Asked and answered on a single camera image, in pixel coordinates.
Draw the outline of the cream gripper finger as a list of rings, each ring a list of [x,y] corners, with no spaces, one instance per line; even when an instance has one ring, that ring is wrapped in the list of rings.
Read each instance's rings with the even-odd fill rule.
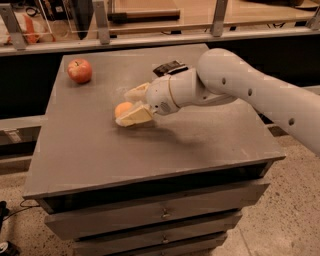
[[[145,101],[146,92],[150,86],[149,82],[143,83],[137,87],[134,87],[124,94],[126,100],[131,102]]]
[[[140,123],[145,123],[153,119],[153,113],[147,104],[133,104],[120,117],[115,117],[115,122],[122,127],[128,127]]]

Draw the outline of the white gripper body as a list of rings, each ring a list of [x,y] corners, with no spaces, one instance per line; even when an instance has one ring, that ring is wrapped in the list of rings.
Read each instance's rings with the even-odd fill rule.
[[[147,88],[146,102],[159,115],[169,115],[180,110],[173,100],[170,89],[170,76],[155,79]]]

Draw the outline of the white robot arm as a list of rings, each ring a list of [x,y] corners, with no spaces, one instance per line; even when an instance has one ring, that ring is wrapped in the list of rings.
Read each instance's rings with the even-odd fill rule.
[[[157,78],[124,94],[130,107],[116,113],[122,127],[145,123],[187,106],[217,106],[241,99],[301,144],[320,154],[320,96],[253,68],[221,48],[190,67],[174,60],[154,69]]]

